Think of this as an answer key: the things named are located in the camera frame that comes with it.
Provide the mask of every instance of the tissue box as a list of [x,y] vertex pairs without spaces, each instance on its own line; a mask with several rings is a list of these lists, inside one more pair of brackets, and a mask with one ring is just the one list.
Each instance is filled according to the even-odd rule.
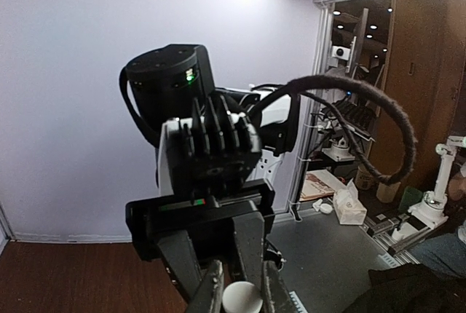
[[366,218],[367,209],[358,199],[358,190],[351,180],[333,196],[333,208],[340,224],[361,225]]

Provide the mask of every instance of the green object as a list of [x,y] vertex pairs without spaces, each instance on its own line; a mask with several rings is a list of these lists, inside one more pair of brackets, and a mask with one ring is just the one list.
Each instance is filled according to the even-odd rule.
[[406,187],[401,197],[400,206],[398,206],[398,211],[401,213],[407,213],[410,206],[417,204],[422,200],[422,193],[419,189],[414,187]]
[[176,202],[173,204],[159,206],[159,211],[177,210],[177,209],[182,209],[185,207],[200,206],[200,205],[205,205],[205,199],[196,199],[192,203],[191,202]]
[[186,81],[188,82],[188,84],[191,84],[195,78],[196,76],[194,75],[193,69],[192,68],[188,69],[186,71]]

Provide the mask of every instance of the white wall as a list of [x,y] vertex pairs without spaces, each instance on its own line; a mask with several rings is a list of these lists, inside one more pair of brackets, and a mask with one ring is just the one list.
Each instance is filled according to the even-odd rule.
[[[319,18],[312,0],[0,0],[0,11],[1,203],[18,237],[57,240],[127,236],[126,202],[157,193],[154,150],[117,85],[131,58],[200,43],[218,86],[287,82],[311,71]],[[294,161],[277,177],[278,209]]]

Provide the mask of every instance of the gray floor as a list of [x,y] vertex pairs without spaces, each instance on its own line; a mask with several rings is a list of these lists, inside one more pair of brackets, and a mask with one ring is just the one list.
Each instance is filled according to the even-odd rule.
[[289,291],[309,313],[342,312],[370,288],[368,269],[388,269],[378,258],[384,251],[358,226],[340,226],[335,212],[277,220],[269,238],[287,260],[281,275]]

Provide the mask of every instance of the black cable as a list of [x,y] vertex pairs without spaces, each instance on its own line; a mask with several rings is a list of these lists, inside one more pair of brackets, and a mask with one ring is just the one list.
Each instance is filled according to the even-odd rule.
[[[333,88],[338,88],[365,96],[366,99],[371,100],[373,103],[384,109],[400,128],[403,136],[405,151],[403,155],[403,164],[393,175],[383,175],[369,162],[366,156],[361,152],[343,116],[334,105],[312,93],[306,92],[307,90],[324,90]],[[414,129],[409,122],[408,115],[403,111],[403,109],[396,103],[396,101],[388,97],[381,90],[365,82],[360,82],[358,80],[349,78],[339,78],[326,75],[305,76],[288,82],[285,86],[278,88],[276,91],[266,96],[249,111],[249,115],[251,118],[253,118],[254,116],[258,115],[258,113],[262,112],[268,105],[275,102],[278,98],[289,94],[305,95],[312,98],[313,100],[316,100],[318,103],[329,107],[332,114],[335,115],[339,121],[341,128],[343,129],[345,135],[348,137],[348,140],[351,142],[351,144],[354,145],[356,155],[360,158],[360,161],[370,172],[370,174],[372,174],[372,176],[374,176],[375,179],[377,179],[379,182],[384,184],[397,183],[413,170],[414,161],[416,159],[416,138],[414,137]]]
[[[316,113],[311,113],[310,115],[311,115],[311,127],[310,127],[311,132],[310,132],[310,137],[312,137],[312,135],[314,135],[314,130],[315,130],[315,125],[316,125],[316,123],[317,123],[317,119],[316,119]],[[312,151],[309,152],[309,147],[307,147],[307,149],[306,149],[306,157],[309,158],[310,155],[311,155],[311,153],[312,153]]]
[[359,137],[359,146],[361,147],[361,151],[363,153],[365,153],[366,149],[364,148],[364,142],[363,142],[363,139],[361,137]]
[[311,113],[311,114],[309,114],[309,115],[310,115],[310,116],[313,116],[313,117],[314,117],[314,120],[315,120],[315,117],[317,117],[317,118],[319,118],[320,120],[322,120],[323,122],[324,122],[325,120],[328,120],[328,121],[331,122],[331,119],[329,119],[328,116],[325,115],[324,113]]
[[323,136],[322,140],[320,140],[320,142],[316,144],[314,148],[307,154],[307,158],[310,159],[311,154],[314,153],[316,150],[318,150],[325,143],[325,141],[328,140],[332,136],[332,134],[333,134],[332,131],[327,132],[325,136]]

